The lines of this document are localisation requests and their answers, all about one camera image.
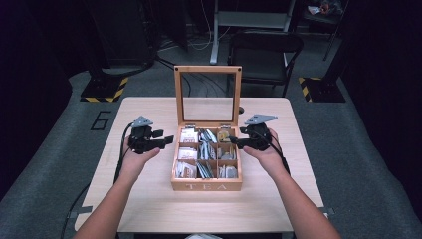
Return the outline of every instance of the black chair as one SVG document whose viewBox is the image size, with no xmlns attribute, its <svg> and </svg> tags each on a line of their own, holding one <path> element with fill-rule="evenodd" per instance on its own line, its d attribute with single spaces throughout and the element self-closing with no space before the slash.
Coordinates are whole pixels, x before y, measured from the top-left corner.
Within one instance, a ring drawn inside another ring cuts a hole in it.
<svg viewBox="0 0 422 239">
<path fill-rule="evenodd" d="M 311 14 L 308 10 L 308 6 L 312 6 L 313 1 L 306 1 L 302 0 L 302 7 L 300 8 L 300 20 L 305 20 L 311 25 L 318 26 L 320 28 L 325 29 L 327 32 L 330 33 L 329 36 L 329 44 L 328 48 L 326 49 L 325 56 L 323 57 L 323 60 L 325 61 L 329 51 L 331 50 L 332 44 L 334 43 L 335 37 L 338 34 L 338 29 L 340 28 L 341 22 L 343 20 L 344 13 L 347 9 L 349 0 L 342 0 L 341 1 L 341 7 L 342 7 L 342 13 L 341 14 L 330 14 L 330 15 L 324 15 L 322 13 L 317 14 Z"/>
<path fill-rule="evenodd" d="M 303 40 L 294 33 L 246 30 L 230 39 L 227 64 L 242 66 L 242 84 L 273 85 L 273 88 L 285 85 L 282 93 L 285 97 L 295 59 L 303 46 Z"/>
</svg>

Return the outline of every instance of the gray floor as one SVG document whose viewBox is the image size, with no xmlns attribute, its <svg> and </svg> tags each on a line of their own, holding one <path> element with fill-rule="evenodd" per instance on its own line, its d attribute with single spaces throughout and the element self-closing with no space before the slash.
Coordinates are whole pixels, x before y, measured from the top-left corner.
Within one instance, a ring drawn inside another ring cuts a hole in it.
<svg viewBox="0 0 422 239">
<path fill-rule="evenodd" d="M 364 125 L 341 79 L 344 104 L 307 103 L 299 77 L 322 77 L 326 36 L 305 36 L 305 48 L 295 66 L 287 98 L 296 114 L 323 202 L 343 238 L 421 238 L 422 226 L 412 211 L 402 185 L 391 175 L 368 138 Z M 208 65 L 211 46 L 204 50 L 169 48 L 159 52 L 178 65 Z M 219 65 L 226 64 L 227 44 L 220 47 Z M 116 103 L 81 103 L 80 93 L 90 76 L 80 73 L 70 81 L 73 95 L 55 127 L 0 203 L 0 238 L 59 238 L 72 202 L 97 166 L 121 99 Z M 223 94 L 207 81 L 194 82 L 192 94 Z M 282 87 L 242 86 L 242 97 L 279 97 Z M 122 97 L 174 97 L 173 73 L 156 63 L 130 77 Z M 108 119 L 105 130 L 91 130 L 99 112 Z M 78 201 L 81 205 L 84 196 Z M 75 234 L 75 219 L 65 238 Z M 121 238 L 131 238 L 129 233 Z"/>
</svg>

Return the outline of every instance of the wooden table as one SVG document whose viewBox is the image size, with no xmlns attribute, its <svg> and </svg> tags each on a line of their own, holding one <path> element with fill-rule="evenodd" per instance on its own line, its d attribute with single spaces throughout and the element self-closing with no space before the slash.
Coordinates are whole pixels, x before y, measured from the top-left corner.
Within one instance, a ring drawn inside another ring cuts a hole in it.
<svg viewBox="0 0 422 239">
<path fill-rule="evenodd" d="M 293 179 L 314 202 L 323 207 L 317 183 L 287 99 L 241 98 L 243 126 L 253 114 L 277 116 L 267 122 L 279 135 Z M 176 98 L 126 98 L 122 101 L 83 207 L 100 204 L 112 186 L 124 128 L 139 116 L 164 129 L 164 136 L 177 132 Z M 277 188 L 259 162 L 241 150 L 241 191 L 173 191 L 170 184 L 175 143 L 145 166 L 133 187 L 119 232 L 143 233 L 257 233 L 292 231 Z M 90 214 L 80 214 L 78 230 Z"/>
</svg>

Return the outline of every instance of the chair leg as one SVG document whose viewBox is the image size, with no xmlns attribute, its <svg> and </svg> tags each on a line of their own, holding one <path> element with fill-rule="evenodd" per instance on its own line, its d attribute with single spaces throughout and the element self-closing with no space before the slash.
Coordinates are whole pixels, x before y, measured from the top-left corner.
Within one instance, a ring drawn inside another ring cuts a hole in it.
<svg viewBox="0 0 422 239">
<path fill-rule="evenodd" d="M 285 84 L 285 88 L 283 89 L 282 98 L 286 97 L 286 92 L 288 90 L 288 83 Z"/>
<path fill-rule="evenodd" d="M 335 28 L 335 32 L 332 34 L 331 39 L 329 40 L 328 48 L 326 49 L 325 56 L 323 57 L 323 60 L 325 61 L 328 57 L 328 53 L 331 50 L 332 44 L 334 43 L 335 37 L 337 36 L 338 26 Z"/>
<path fill-rule="evenodd" d="M 230 97 L 229 96 L 229 89 L 230 89 L 230 77 L 227 76 L 227 78 L 226 78 L 226 97 Z"/>
<path fill-rule="evenodd" d="M 326 61 L 326 58 L 328 57 L 329 50 L 331 50 L 331 47 L 332 47 L 332 44 L 334 43 L 334 40 L 335 40 L 335 36 L 333 36 L 331 41 L 329 41 L 328 49 L 326 49 L 325 56 L 323 57 L 324 61 Z"/>
</svg>

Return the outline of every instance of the black cable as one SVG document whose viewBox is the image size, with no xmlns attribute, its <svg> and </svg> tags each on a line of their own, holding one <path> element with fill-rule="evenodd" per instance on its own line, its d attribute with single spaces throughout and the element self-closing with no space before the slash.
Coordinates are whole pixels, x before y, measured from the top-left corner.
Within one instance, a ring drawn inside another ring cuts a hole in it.
<svg viewBox="0 0 422 239">
<path fill-rule="evenodd" d="M 196 75 L 192 74 L 192 77 L 198 79 L 202 84 L 204 84 L 205 88 L 207 89 L 207 95 L 206 95 L 206 97 L 208 97 L 208 87 L 207 87 L 206 83 L 208 83 L 208 85 L 211 86 L 212 90 L 214 91 L 215 96 L 218 97 L 218 93 L 215 90 L 214 86 L 209 83 L 209 81 L 212 81 L 212 80 L 209 79 L 209 78 L 207 79 L 205 77 L 205 75 L 203 75 L 203 74 L 198 74 L 198 75 L 199 76 L 196 76 Z"/>
<path fill-rule="evenodd" d="M 161 63 L 162 65 L 164 65 L 165 67 L 171 69 L 171 71 L 174 71 L 173 67 L 176 66 L 174 63 L 171 63 L 167 60 L 164 60 L 164 59 L 160 58 L 158 55 L 155 57 L 155 60 L 157 62 Z M 186 82 L 188 89 L 189 89 L 187 97 L 190 97 L 190 93 L 192 92 L 192 87 L 190 86 L 189 81 L 187 81 L 187 79 L 184 76 L 182 76 L 182 78 Z"/>
<path fill-rule="evenodd" d="M 74 209 L 75 204 L 77 204 L 77 202 L 80 199 L 81 195 L 88 189 L 88 187 L 90 187 L 90 185 L 91 185 L 91 183 L 88 183 L 88 185 L 84 187 L 84 189 L 80 192 L 80 194 L 78 195 L 78 197 L 72 203 L 71 208 L 69 208 L 69 212 L 68 212 L 68 215 L 66 216 L 65 223 L 63 224 L 62 235 L 60 236 L 60 238 L 64 238 L 65 237 L 66 226 L 68 225 L 68 221 L 69 221 L 69 217 L 71 216 L 72 209 Z"/>
<path fill-rule="evenodd" d="M 113 183 L 115 183 L 118 179 L 118 175 L 120 174 L 120 170 L 121 170 L 121 166 L 123 165 L 123 158 L 126 155 L 127 151 L 123 154 L 123 146 L 124 146 L 124 139 L 126 138 L 126 133 L 127 130 L 132 126 L 132 122 L 130 124 L 127 125 L 127 127 L 124 129 L 123 132 L 123 136 L 121 137 L 121 144 L 120 144 L 120 154 L 118 157 L 118 163 L 117 163 L 117 168 L 115 169 L 115 173 L 114 173 L 114 181 Z"/>
<path fill-rule="evenodd" d="M 199 75 L 201 75 L 202 77 L 208 79 L 211 83 L 213 83 L 215 86 L 217 86 L 221 90 L 222 93 L 224 93 L 224 94 L 226 93 L 226 91 L 220 85 L 218 85 L 216 82 L 214 82 L 214 80 L 212 80 L 211 78 L 209 78 L 208 76 L 206 76 L 206 75 L 204 75 L 202 73 L 200 73 Z"/>
<path fill-rule="evenodd" d="M 168 42 L 166 42 L 165 44 L 162 44 L 162 45 L 160 45 L 159 46 L 159 50 L 163 50 L 163 49 L 166 49 L 166 48 L 170 48 L 170 47 L 174 47 L 174 46 L 177 46 L 173 41 L 171 41 L 171 40 L 168 40 Z"/>
<path fill-rule="evenodd" d="M 249 132 L 251 132 L 251 133 L 254 133 L 255 135 L 257 135 L 258 137 L 260 137 L 261 139 L 263 139 L 267 144 L 269 144 L 275 151 L 276 151 L 276 153 L 279 155 L 279 157 L 281 158 L 281 160 L 282 160 L 282 163 L 283 163 L 283 166 L 285 167 L 285 169 L 286 169 L 286 172 L 290 175 L 291 173 L 290 173 L 290 169 L 289 169 L 289 165 L 288 165 L 288 162 L 286 161 L 286 158 L 283 156 L 283 152 L 282 152 L 282 147 L 280 146 L 280 144 L 279 144 L 279 141 L 275 138 L 275 137 L 273 137 L 272 135 L 271 135 L 271 137 L 277 142 L 277 145 L 279 146 L 279 148 L 280 149 L 278 149 L 278 148 L 276 148 L 270 141 L 268 141 L 264 136 L 262 136 L 260 133 L 258 133 L 258 132 L 256 132 L 256 131 L 254 131 L 254 130 L 251 130 L 251 129 L 248 129 L 248 131 Z"/>
<path fill-rule="evenodd" d="M 196 80 L 198 80 L 200 83 L 202 83 L 204 85 L 204 87 L 206 89 L 205 98 L 208 98 L 209 89 L 208 89 L 207 85 L 205 84 L 204 80 L 202 80 L 198 76 L 195 76 L 194 74 L 190 74 L 189 76 L 192 77 L 192 78 L 195 78 Z"/>
</svg>

